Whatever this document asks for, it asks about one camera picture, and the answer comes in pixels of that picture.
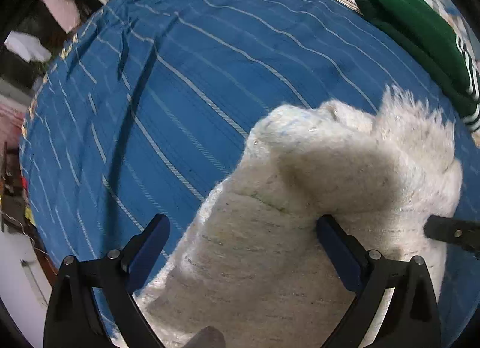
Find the white blanket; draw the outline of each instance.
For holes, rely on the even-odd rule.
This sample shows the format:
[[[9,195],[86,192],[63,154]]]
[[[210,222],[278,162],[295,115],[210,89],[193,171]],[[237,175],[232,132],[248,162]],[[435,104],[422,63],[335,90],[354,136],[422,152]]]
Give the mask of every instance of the white blanket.
[[[324,214],[366,249],[423,256],[438,295],[446,246],[422,228],[430,214],[452,216],[459,200],[453,133],[398,88],[387,89],[376,116],[336,100],[275,109],[137,298],[147,320],[169,348],[208,325],[227,348],[320,347],[353,299],[316,239]]]

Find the silver rivet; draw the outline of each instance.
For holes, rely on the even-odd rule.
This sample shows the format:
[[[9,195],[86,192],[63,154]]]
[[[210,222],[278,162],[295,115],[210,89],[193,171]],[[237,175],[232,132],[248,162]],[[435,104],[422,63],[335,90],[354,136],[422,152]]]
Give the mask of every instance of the silver rivet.
[[[66,266],[69,266],[71,263],[73,263],[75,261],[75,257],[73,256],[67,256],[63,259],[63,263],[66,265]]]
[[[106,256],[110,260],[114,260],[114,259],[116,259],[117,257],[120,256],[120,251],[118,249],[112,249],[111,251],[109,251],[109,253],[106,254]]]
[[[372,260],[380,260],[380,258],[382,257],[382,254],[375,249],[369,251],[368,255]]]
[[[425,260],[421,256],[413,256],[413,261],[421,266],[422,264],[425,264]]]

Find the green cloth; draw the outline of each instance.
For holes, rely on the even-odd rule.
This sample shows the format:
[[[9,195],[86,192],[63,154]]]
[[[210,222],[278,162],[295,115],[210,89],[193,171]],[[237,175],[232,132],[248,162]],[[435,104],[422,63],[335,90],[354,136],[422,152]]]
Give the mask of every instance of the green cloth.
[[[355,1],[367,21],[423,66],[467,127],[471,131],[480,128],[480,76],[465,43],[453,28],[424,0]]]

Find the blue bedsheet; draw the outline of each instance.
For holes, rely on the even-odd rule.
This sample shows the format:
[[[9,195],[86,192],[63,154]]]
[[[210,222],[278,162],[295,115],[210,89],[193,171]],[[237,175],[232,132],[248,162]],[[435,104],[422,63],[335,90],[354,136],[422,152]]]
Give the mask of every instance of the blue bedsheet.
[[[46,75],[25,120],[22,173],[57,264],[122,247],[156,213],[172,222],[164,265],[202,201],[282,103],[336,98],[375,113],[396,83],[456,121],[459,218],[480,210],[480,152],[429,75],[334,0],[112,0]],[[445,344],[479,299],[480,263],[449,254]]]

